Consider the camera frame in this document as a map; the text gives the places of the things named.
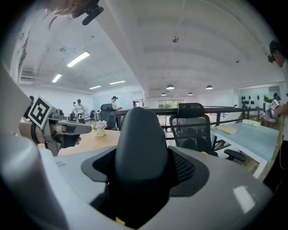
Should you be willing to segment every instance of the white ceiling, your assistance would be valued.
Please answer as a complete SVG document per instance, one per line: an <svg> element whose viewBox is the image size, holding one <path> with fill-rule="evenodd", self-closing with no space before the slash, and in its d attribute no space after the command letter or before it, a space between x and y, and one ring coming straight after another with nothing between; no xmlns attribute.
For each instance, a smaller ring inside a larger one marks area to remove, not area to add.
<svg viewBox="0 0 288 230"><path fill-rule="evenodd" d="M140 84L146 95L200 95L213 90L240 88L284 80L281 70L267 61L275 38L266 22L238 0L102 0L97 21L81 24L53 16L40 18L31 30L24 69L33 69L41 84L95 92L108 83L126 80ZM172 38L179 37L178 43ZM91 55L72 68L66 65L84 51Z"/></svg>
<svg viewBox="0 0 288 230"><path fill-rule="evenodd" d="M68 19L40 12L30 30L27 57L22 77L33 76L34 84L89 91L113 89L119 86L139 85L133 72L97 21L83 26L83 17ZM90 56L73 67L67 64L88 51ZM52 83L61 73L62 77ZM110 82L125 83L110 85ZM101 88L89 90L93 86Z"/></svg>

